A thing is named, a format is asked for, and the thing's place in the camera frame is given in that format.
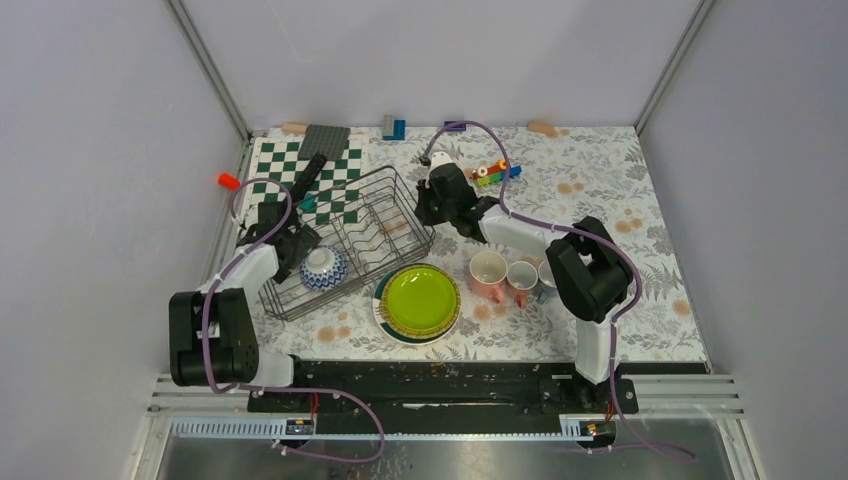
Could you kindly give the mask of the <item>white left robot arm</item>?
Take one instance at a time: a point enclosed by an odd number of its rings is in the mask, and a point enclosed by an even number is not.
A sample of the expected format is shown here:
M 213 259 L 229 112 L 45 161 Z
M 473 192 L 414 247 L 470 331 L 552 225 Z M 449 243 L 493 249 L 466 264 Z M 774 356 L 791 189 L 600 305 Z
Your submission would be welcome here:
M 258 345 L 251 309 L 271 281 L 280 284 L 320 243 L 288 200 L 262 202 L 257 222 L 237 243 L 222 271 L 168 305 L 172 381 L 181 387 L 253 384 L 272 387 L 288 411 L 309 401 L 310 385 L 294 373 L 296 358 Z

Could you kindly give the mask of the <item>pink dotted mug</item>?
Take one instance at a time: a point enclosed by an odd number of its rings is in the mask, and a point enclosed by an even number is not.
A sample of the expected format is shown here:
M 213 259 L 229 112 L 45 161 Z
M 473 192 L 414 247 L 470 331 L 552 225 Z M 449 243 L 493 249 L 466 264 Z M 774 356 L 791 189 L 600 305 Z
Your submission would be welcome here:
M 506 272 L 507 293 L 516 305 L 525 309 L 529 298 L 538 283 L 538 271 L 536 267 L 526 261 L 511 263 Z

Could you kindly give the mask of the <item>black wire dish rack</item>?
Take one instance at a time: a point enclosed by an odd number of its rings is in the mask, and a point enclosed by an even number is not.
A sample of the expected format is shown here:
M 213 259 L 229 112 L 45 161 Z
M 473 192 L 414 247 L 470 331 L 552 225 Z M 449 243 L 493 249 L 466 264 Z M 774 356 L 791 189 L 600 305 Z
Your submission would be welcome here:
M 414 195 L 391 166 L 376 168 L 353 181 L 362 189 L 364 217 L 356 224 L 332 222 L 311 226 L 299 219 L 296 209 L 287 228 L 278 234 L 287 258 L 297 261 L 259 290 L 261 311 L 281 321 L 292 321 L 326 304 L 354 293 L 391 269 L 423 259 L 433 244 L 434 232 L 414 215 Z M 329 245 L 345 256 L 349 270 L 342 284 L 326 292 L 306 288 L 300 266 L 306 247 Z

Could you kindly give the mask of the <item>blue white patterned bowl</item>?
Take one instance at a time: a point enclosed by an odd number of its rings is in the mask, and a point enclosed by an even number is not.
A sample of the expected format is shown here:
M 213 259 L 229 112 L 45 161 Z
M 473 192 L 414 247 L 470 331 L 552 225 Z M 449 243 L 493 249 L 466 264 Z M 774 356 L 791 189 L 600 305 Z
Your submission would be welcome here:
M 309 290 L 326 292 L 340 286 L 348 270 L 348 262 L 339 249 L 320 245 L 302 261 L 300 280 Z

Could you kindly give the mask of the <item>grey blue cup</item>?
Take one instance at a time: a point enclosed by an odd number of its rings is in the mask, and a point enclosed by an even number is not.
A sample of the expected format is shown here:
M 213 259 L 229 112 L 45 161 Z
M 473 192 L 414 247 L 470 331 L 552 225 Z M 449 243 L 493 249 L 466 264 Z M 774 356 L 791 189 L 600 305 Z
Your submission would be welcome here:
M 538 283 L 535 294 L 539 304 L 545 304 L 558 297 L 558 290 L 547 260 L 542 261 L 537 268 Z

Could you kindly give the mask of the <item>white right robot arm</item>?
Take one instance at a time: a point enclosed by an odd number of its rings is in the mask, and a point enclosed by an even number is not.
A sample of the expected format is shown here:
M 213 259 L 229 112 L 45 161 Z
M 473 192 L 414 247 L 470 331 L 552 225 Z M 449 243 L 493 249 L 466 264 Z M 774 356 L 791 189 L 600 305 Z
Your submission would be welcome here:
M 597 412 L 613 398 L 613 346 L 619 313 L 636 267 L 614 244 L 603 223 L 586 216 L 572 226 L 535 220 L 491 196 L 479 196 L 452 158 L 424 159 L 415 215 L 426 226 L 448 223 L 459 235 L 542 257 L 552 269 L 565 308 L 577 318 L 575 402 Z

